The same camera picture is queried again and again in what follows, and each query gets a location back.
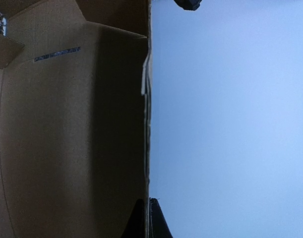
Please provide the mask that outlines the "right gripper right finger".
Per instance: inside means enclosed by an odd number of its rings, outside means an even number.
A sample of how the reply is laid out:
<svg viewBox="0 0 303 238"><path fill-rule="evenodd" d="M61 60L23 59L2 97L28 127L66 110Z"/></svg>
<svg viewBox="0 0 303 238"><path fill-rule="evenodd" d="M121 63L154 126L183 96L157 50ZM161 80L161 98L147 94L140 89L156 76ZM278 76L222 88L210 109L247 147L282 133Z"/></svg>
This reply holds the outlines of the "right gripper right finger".
<svg viewBox="0 0 303 238"><path fill-rule="evenodd" d="M149 238L173 238L160 204L156 198L149 199Z"/></svg>

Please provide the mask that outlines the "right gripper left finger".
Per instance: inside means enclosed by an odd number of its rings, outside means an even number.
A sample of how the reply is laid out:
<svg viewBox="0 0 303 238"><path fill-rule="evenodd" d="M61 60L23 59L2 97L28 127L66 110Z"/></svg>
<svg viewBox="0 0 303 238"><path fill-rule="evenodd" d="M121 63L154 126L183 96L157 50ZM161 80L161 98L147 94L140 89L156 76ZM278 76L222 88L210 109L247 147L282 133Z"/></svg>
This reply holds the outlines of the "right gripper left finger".
<svg viewBox="0 0 303 238"><path fill-rule="evenodd" d="M145 237L145 204L143 199L138 199L134 205L127 225L121 238Z"/></svg>

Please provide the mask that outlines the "brown cardboard box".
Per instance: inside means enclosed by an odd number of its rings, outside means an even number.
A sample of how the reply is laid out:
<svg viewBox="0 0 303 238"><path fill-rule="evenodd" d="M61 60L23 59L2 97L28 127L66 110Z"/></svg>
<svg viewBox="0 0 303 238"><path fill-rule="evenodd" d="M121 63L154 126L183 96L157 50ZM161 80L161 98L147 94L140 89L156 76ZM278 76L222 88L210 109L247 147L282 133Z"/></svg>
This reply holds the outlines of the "brown cardboard box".
<svg viewBox="0 0 303 238"><path fill-rule="evenodd" d="M148 221L148 0L0 0L0 238Z"/></svg>

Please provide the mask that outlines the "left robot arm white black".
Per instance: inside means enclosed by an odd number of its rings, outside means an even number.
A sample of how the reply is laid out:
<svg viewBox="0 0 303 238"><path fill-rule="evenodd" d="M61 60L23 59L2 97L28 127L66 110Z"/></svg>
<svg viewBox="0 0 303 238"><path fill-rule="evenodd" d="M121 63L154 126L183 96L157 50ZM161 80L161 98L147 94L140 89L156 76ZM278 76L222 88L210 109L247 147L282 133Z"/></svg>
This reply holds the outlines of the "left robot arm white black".
<svg viewBox="0 0 303 238"><path fill-rule="evenodd" d="M174 0L174 2L183 10L196 11L202 0Z"/></svg>

